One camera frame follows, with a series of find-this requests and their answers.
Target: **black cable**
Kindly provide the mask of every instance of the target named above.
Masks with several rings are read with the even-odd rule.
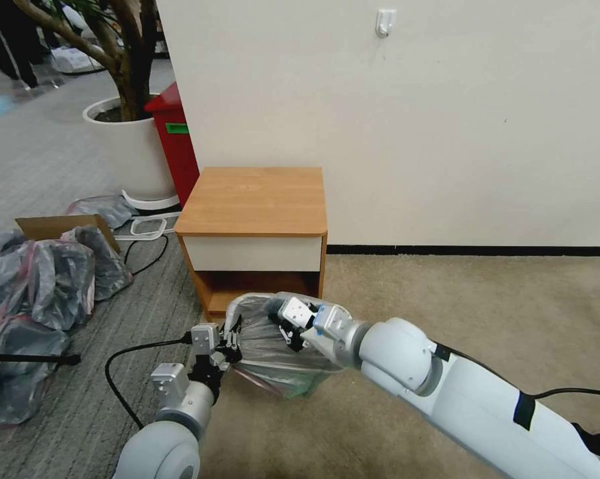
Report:
[[[595,396],[600,396],[600,389],[589,389],[589,388],[557,388],[557,389],[549,389],[548,391],[544,391],[543,393],[539,393],[536,395],[531,395],[533,399],[544,399],[548,396],[553,396],[557,394],[563,393],[581,393],[581,394],[590,394]]]
[[[133,276],[136,276],[138,273],[142,273],[145,269],[147,269],[150,266],[153,266],[154,264],[158,263],[158,260],[160,258],[162,258],[162,256],[165,254],[165,251],[167,250],[167,245],[169,244],[169,238],[167,238],[165,235],[161,235],[160,237],[165,239],[165,244],[162,247],[162,251],[158,254],[158,256],[156,256],[156,259],[154,259],[153,261],[151,261],[149,264],[143,266],[138,271],[133,272],[132,273]],[[138,240],[132,241],[132,243],[127,248],[127,251],[125,252],[125,258],[123,259],[123,262],[125,264],[127,264],[127,258],[129,257],[129,252],[132,250],[132,246],[135,245],[138,242],[139,242]]]
[[[485,370],[487,370],[489,373],[494,374],[495,376],[497,376],[498,378],[500,378],[503,381],[506,381],[507,383],[509,383],[511,386],[513,386],[515,389],[520,390],[520,388],[518,388],[517,386],[515,386],[515,384],[511,383],[509,380],[507,380],[507,378],[505,378],[504,376],[502,376],[501,374],[499,374],[497,371],[489,368],[489,366],[485,365],[483,362],[478,361],[477,359],[469,356],[468,354],[465,354],[461,351],[458,351],[457,349],[453,349],[452,347],[443,345],[442,343],[436,343],[439,344],[441,347],[444,347],[446,349],[448,349],[451,353],[459,356],[459,357],[463,357],[465,359],[468,359],[469,361],[473,361],[475,364],[483,367]],[[565,393],[578,393],[578,394],[589,394],[589,395],[595,395],[595,396],[600,396],[600,389],[590,389],[590,388],[556,388],[556,389],[549,389],[548,391],[543,391],[542,393],[537,393],[534,395],[529,395],[531,398],[533,399],[544,399],[547,398],[549,396],[553,396],[553,395],[558,395],[558,394],[565,394]]]
[[[138,419],[138,416],[136,416],[136,413],[134,412],[132,407],[125,400],[125,398],[122,396],[122,394],[120,394],[120,391],[118,390],[118,388],[116,387],[116,385],[114,384],[114,381],[112,379],[112,375],[110,372],[110,367],[111,367],[112,361],[115,360],[118,356],[121,356],[125,353],[131,353],[132,351],[139,351],[141,349],[149,349],[152,347],[170,346],[170,345],[176,345],[176,344],[192,344],[191,331],[188,331],[179,339],[172,339],[170,341],[158,341],[157,343],[146,343],[146,344],[141,344],[141,345],[131,346],[129,348],[121,349],[120,351],[117,351],[114,354],[112,354],[111,356],[109,356],[109,358],[107,359],[107,362],[105,363],[105,379],[107,380],[107,384],[109,384],[109,387],[111,388],[112,392],[114,393],[114,396],[116,396],[118,401],[121,403],[122,407],[125,409],[125,411],[127,411],[127,414],[129,414],[129,416],[136,423],[136,426],[138,426],[139,429],[143,428],[142,421],[140,419]]]
[[[80,363],[80,355],[13,355],[0,354],[0,363],[52,363],[58,365],[76,366]]]

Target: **wooden cabinet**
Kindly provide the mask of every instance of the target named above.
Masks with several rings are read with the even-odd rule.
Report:
[[[320,168],[205,168],[176,222],[205,314],[248,292],[322,296],[327,214]]]

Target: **cardboard box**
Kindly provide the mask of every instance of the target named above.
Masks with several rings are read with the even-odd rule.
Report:
[[[114,239],[112,230],[101,215],[40,216],[37,218],[17,218],[17,224],[28,240],[57,240],[61,235],[77,226],[96,226],[116,253],[120,246]]]

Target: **white drawer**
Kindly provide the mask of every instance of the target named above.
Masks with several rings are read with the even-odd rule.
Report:
[[[196,271],[320,271],[322,237],[183,236]]]

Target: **wooden tabletop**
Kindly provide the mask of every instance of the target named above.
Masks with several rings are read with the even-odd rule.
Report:
[[[207,167],[175,229],[185,236],[322,236],[322,168]]]

